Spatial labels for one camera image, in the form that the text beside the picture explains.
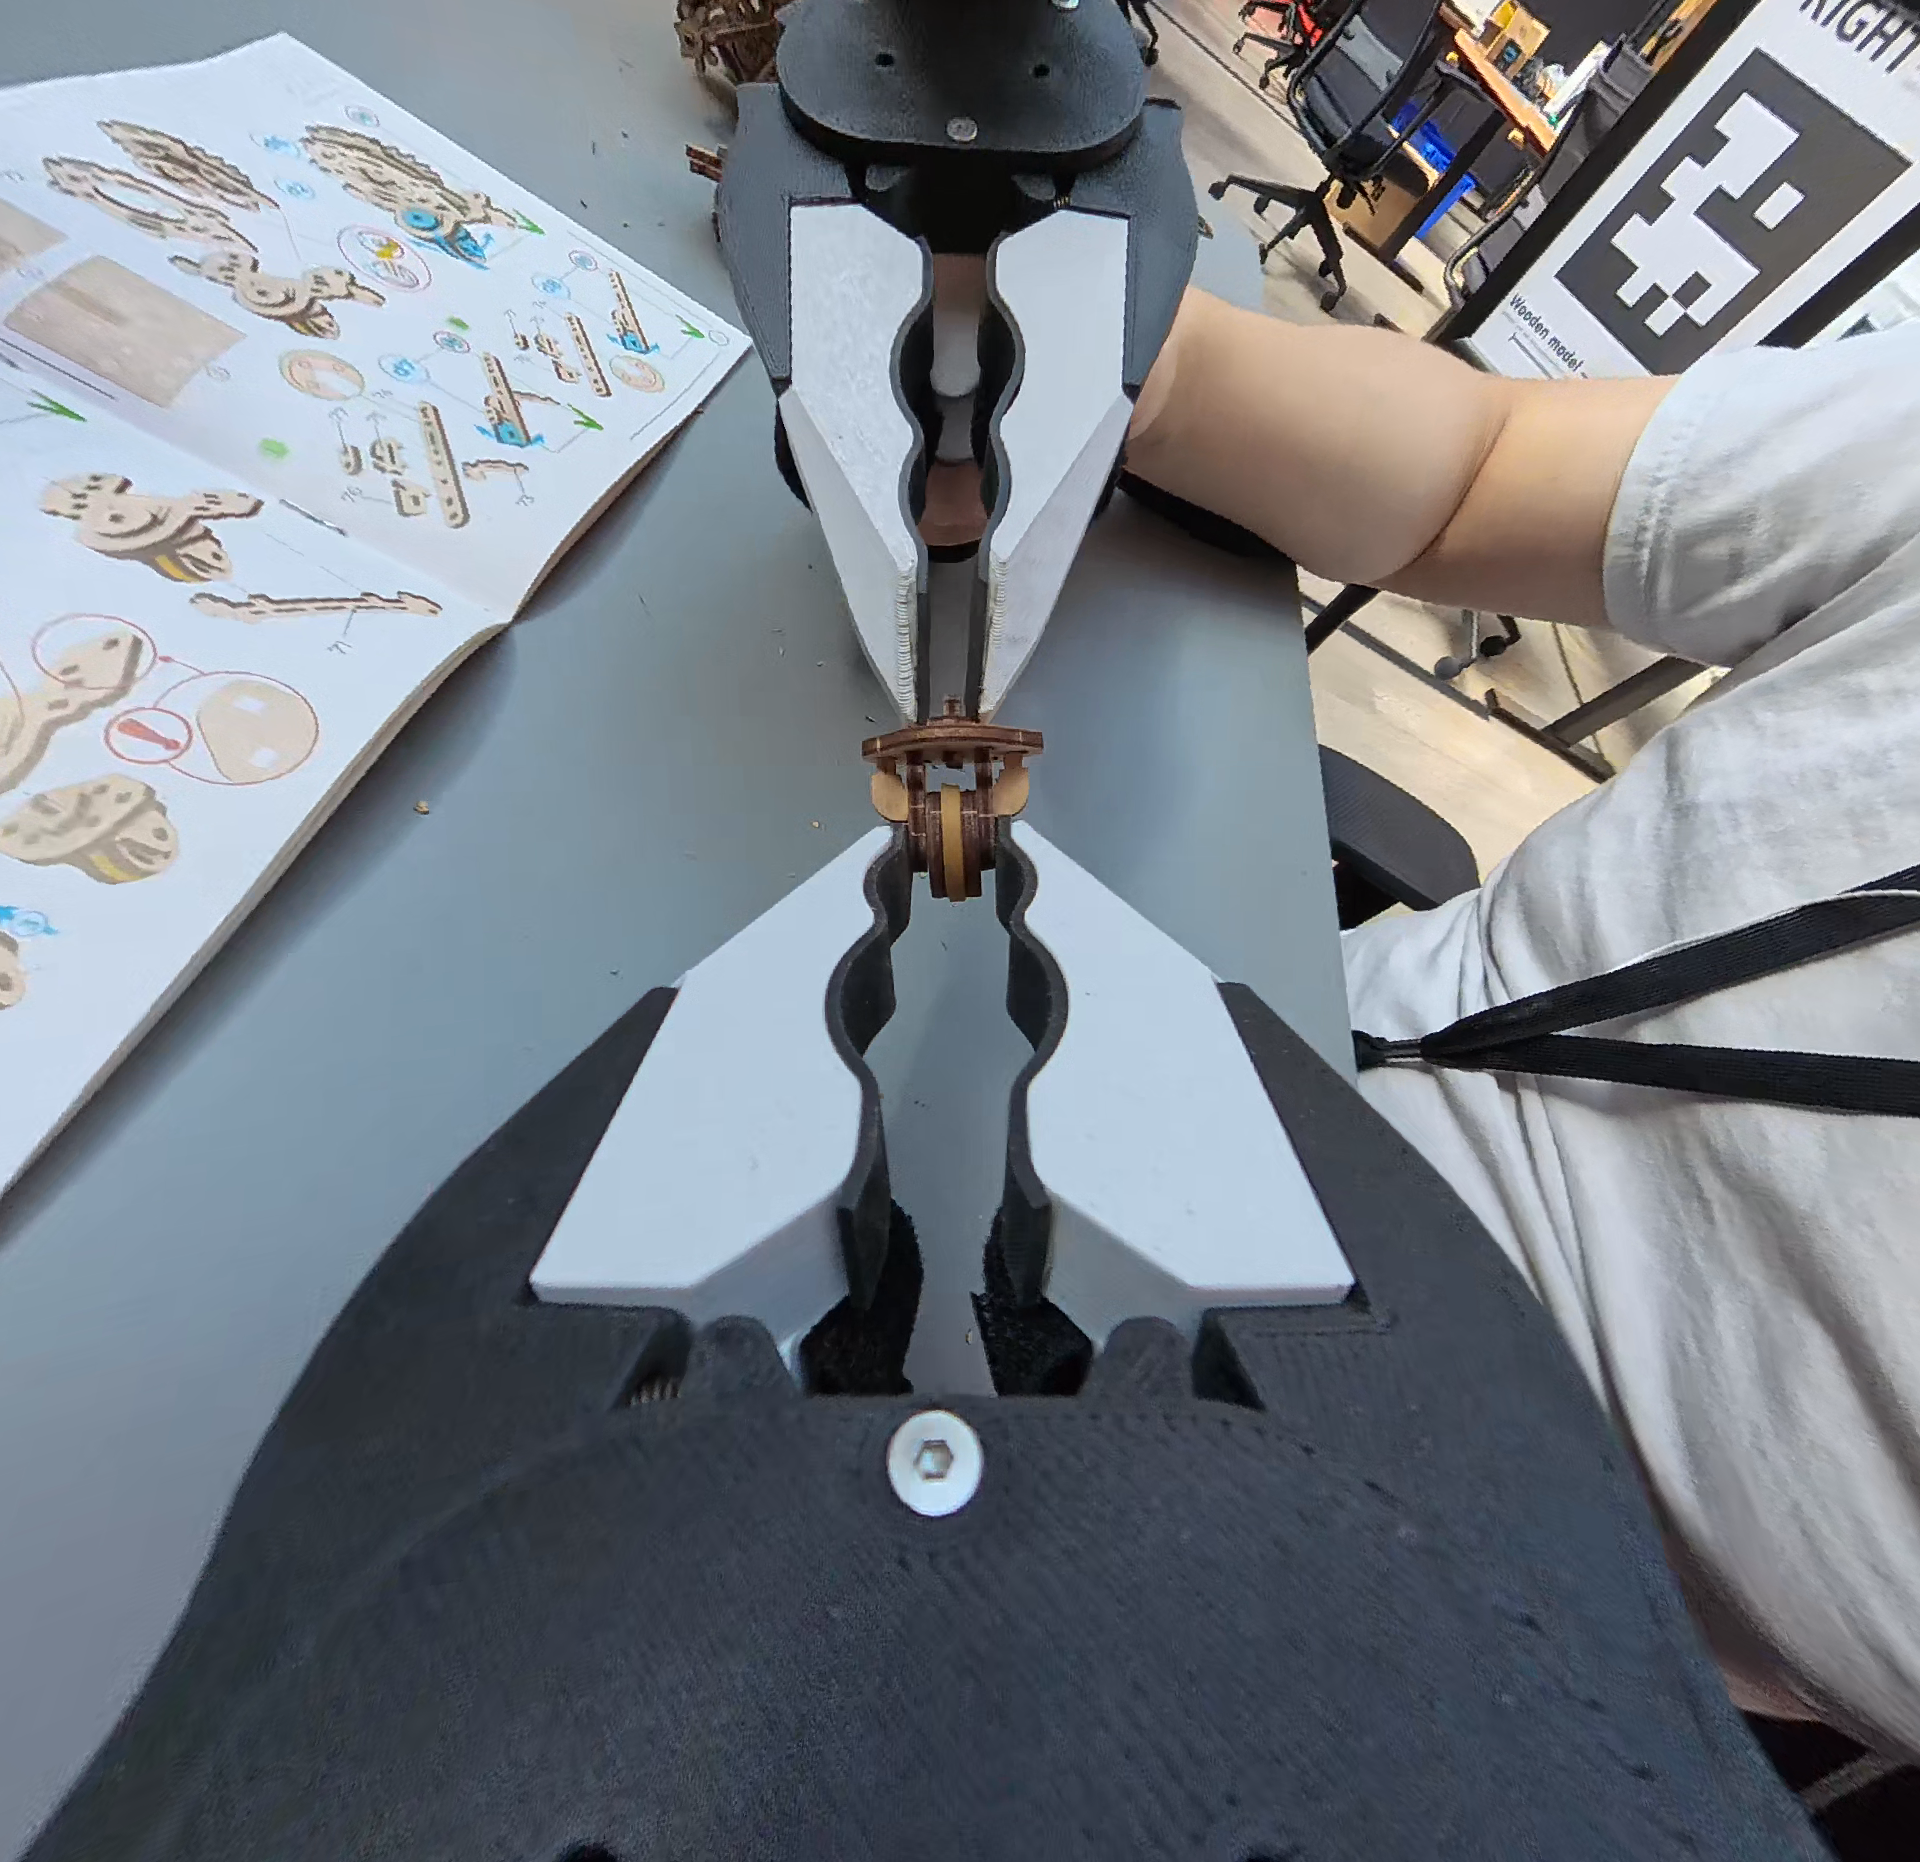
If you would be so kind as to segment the black white marker sign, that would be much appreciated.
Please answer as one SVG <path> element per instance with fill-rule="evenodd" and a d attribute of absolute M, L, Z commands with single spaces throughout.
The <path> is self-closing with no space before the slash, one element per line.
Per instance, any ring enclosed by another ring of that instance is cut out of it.
<path fill-rule="evenodd" d="M 1438 330 L 1505 376 L 1801 345 L 1916 253 L 1918 0 L 1719 0 Z"/>

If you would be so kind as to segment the person's right forearm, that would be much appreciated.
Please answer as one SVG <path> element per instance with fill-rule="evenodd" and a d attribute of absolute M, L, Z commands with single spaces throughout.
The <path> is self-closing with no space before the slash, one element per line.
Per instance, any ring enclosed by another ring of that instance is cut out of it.
<path fill-rule="evenodd" d="M 1618 479 L 1672 384 L 1505 379 L 1189 288 L 1125 463 L 1336 583 L 1595 627 Z"/>

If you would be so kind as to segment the black mesh office chair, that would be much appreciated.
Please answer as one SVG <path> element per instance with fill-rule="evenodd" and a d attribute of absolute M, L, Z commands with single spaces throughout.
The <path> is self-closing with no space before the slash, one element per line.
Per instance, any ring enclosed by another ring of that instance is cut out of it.
<path fill-rule="evenodd" d="M 1331 210 L 1373 189 L 1404 147 L 1406 132 L 1394 118 L 1429 78 L 1442 1 L 1354 0 L 1289 75 L 1288 109 L 1325 169 L 1314 189 L 1247 174 L 1223 174 L 1208 189 L 1215 199 L 1245 189 L 1253 212 L 1273 201 L 1289 205 L 1289 219 L 1266 236 L 1259 259 L 1309 228 L 1322 253 L 1319 271 L 1329 281 L 1319 301 L 1325 313 L 1346 291 Z"/>

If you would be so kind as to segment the illustrated instruction booklet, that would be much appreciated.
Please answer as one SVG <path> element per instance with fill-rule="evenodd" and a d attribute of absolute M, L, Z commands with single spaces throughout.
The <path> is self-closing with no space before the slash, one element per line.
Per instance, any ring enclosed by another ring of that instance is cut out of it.
<path fill-rule="evenodd" d="M 750 343 L 287 32 L 2 169 L 14 1183 Z"/>

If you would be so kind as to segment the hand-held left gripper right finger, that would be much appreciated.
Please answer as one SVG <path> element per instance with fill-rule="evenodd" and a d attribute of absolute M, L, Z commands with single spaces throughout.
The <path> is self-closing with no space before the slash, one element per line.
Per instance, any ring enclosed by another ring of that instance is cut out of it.
<path fill-rule="evenodd" d="M 1092 1341 L 1329 1304 L 1354 1273 L 1213 970 L 1025 819 L 1000 827 L 1012 1085 L 1000 1254 Z"/>

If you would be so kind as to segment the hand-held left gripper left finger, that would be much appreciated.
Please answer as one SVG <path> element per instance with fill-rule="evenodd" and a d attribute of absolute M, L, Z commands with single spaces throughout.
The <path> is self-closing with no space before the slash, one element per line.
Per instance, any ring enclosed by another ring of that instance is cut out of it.
<path fill-rule="evenodd" d="M 849 1296 L 835 1195 L 861 1124 L 828 993 L 875 927 L 873 827 L 681 975 L 658 1031 L 532 1264 L 545 1302 L 751 1317 L 790 1371 Z"/>

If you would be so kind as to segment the small wooden model assembly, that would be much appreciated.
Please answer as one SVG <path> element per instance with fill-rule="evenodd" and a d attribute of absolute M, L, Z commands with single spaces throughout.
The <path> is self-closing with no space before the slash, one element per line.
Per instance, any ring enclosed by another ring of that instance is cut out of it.
<path fill-rule="evenodd" d="M 998 827 L 1025 811 L 1026 760 L 1042 752 L 1042 731 L 979 721 L 957 696 L 934 718 L 861 745 L 875 814 L 907 829 L 911 868 L 950 902 L 979 895 Z"/>

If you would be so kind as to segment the black sign stand legs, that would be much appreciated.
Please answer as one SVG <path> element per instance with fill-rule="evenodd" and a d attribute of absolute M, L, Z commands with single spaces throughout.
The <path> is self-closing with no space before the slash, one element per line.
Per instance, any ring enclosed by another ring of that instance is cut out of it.
<path fill-rule="evenodd" d="M 1378 597 L 1381 590 L 1372 585 L 1341 585 L 1331 593 L 1329 602 L 1304 597 L 1304 608 L 1309 609 L 1304 647 L 1309 651 L 1319 649 L 1334 632 L 1346 627 L 1367 649 L 1373 649 L 1406 672 L 1444 687 L 1444 692 L 1456 700 L 1469 700 L 1464 689 L 1458 689 L 1458 681 L 1464 675 L 1474 675 L 1474 670 L 1484 672 L 1488 662 L 1520 645 L 1524 639 L 1524 627 L 1513 616 L 1493 616 L 1493 625 L 1484 629 L 1484 616 L 1479 613 L 1458 609 L 1453 615 L 1458 632 L 1450 649 L 1434 666 L 1423 667 L 1367 627 L 1355 627 L 1355 616 Z M 1691 659 L 1677 654 L 1659 654 L 1648 659 L 1635 672 L 1618 676 L 1618 681 L 1600 687 L 1592 696 L 1580 696 L 1564 713 L 1549 721 L 1540 721 L 1511 696 L 1500 696 L 1498 685 L 1493 685 L 1487 675 L 1478 675 L 1474 687 L 1479 689 L 1478 702 L 1490 721 L 1498 721 L 1511 731 L 1543 747 L 1552 758 L 1565 763 L 1585 777 L 1606 783 L 1617 773 L 1617 764 L 1597 745 L 1597 735 L 1604 730 L 1630 721 L 1656 700 L 1669 696 L 1674 689 L 1699 682 L 1710 675 L 1712 667 L 1707 662 L 1695 662 Z"/>

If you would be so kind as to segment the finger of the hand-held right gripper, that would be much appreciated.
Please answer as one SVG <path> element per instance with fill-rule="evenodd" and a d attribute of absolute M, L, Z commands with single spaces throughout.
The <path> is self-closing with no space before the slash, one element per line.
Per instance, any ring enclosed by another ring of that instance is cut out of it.
<path fill-rule="evenodd" d="M 1031 660 L 1121 447 L 1125 394 L 1124 219 L 1053 212 L 989 257 L 989 310 L 1012 335 L 1012 376 L 990 421 L 995 512 L 979 556 L 979 712 Z"/>
<path fill-rule="evenodd" d="M 925 243 L 855 203 L 790 212 L 791 376 L 781 425 L 866 659 L 918 721 L 925 539 L 911 482 L 925 434 L 903 354 L 932 310 Z"/>

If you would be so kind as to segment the blue storage bin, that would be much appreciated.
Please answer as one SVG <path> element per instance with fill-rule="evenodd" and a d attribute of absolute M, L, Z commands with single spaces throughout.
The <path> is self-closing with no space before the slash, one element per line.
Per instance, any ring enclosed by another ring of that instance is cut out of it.
<path fill-rule="evenodd" d="M 1466 128 L 1479 121 L 1479 110 L 1466 101 L 1444 101 L 1414 128 L 1406 144 L 1382 173 L 1382 214 L 1396 225 L 1449 169 Z"/>

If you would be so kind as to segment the grey desk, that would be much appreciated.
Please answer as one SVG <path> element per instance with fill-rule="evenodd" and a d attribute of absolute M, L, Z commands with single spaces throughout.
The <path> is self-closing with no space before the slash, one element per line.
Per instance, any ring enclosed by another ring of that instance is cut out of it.
<path fill-rule="evenodd" d="M 5 75 L 278 28 L 731 311 L 683 144 L 725 123 L 672 0 L 9 0 Z M 1319 1052 L 1346 1034 L 1299 602 L 1116 498 L 1009 713 L 1028 814 Z M 2 1811 L 14 1854 L 165 1642 L 362 1273 L 516 1107 L 872 822 L 893 709 L 725 387 L 368 772 L 5 1200 Z M 1012 1073 L 990 905 L 915 897 L 873 1043 L 900 1200 L 950 1285 L 911 1376 L 985 1387 L 967 1286 Z"/>

